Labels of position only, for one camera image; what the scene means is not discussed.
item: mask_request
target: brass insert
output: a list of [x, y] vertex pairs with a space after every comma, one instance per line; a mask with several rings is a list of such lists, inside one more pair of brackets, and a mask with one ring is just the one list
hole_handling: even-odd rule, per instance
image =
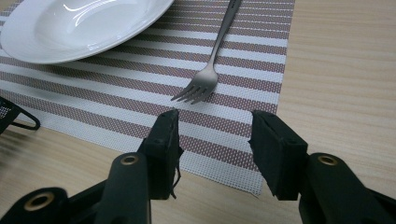
[[139, 158], [136, 156], [126, 156], [124, 158], [122, 158], [121, 160], [121, 164], [122, 165], [132, 165], [135, 164], [139, 161]]
[[336, 165], [338, 163], [335, 158], [330, 156], [319, 156], [318, 160], [326, 165]]
[[54, 200], [54, 198], [55, 196], [50, 191], [39, 193], [35, 197], [27, 201], [23, 208], [26, 211], [33, 212], [46, 207]]

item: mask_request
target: metal fork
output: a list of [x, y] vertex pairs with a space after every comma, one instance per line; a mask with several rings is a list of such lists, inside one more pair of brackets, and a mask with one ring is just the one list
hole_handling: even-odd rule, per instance
[[209, 62], [203, 70], [194, 75], [190, 84], [180, 93], [174, 96], [171, 101], [178, 98], [178, 101], [185, 100], [186, 103], [192, 101], [191, 104], [195, 105], [196, 103], [203, 101], [206, 97], [208, 97], [210, 93], [212, 93], [212, 91], [216, 88], [219, 78], [214, 68], [215, 59], [218, 55], [220, 43], [233, 23], [233, 17], [241, 5], [241, 2], [242, 0], [230, 1], [221, 23], [218, 37], [215, 41], [215, 46], [212, 49]]

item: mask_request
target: woven placemat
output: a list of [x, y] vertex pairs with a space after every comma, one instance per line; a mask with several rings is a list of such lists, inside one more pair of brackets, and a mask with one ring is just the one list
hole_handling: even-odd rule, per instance
[[[20, 2], [0, 14], [0, 29]], [[197, 105], [170, 101], [205, 67], [227, 6], [176, 0], [140, 35], [71, 63], [24, 63], [0, 49], [0, 95], [44, 127], [122, 152], [136, 151], [157, 116], [177, 108], [181, 169], [260, 194], [250, 111], [276, 112], [294, 1], [243, 1], [219, 52], [215, 92]]]

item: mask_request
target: white plate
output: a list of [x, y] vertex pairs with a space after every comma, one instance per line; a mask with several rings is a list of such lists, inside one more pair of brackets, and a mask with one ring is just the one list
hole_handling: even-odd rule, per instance
[[28, 63], [65, 63], [113, 48], [158, 20], [174, 0], [25, 0], [1, 45]]

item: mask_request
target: wooden table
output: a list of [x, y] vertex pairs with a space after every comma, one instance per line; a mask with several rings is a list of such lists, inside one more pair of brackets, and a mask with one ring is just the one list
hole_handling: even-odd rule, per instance
[[[277, 111], [309, 153], [342, 158], [366, 187], [392, 198], [395, 12], [394, 0], [296, 0]], [[119, 154], [45, 128], [9, 127], [0, 136], [0, 216], [35, 189], [74, 195], [90, 187]], [[153, 223], [301, 223], [297, 202], [278, 202], [265, 184], [262, 192], [254, 197], [182, 172], [177, 200], [152, 202]]]

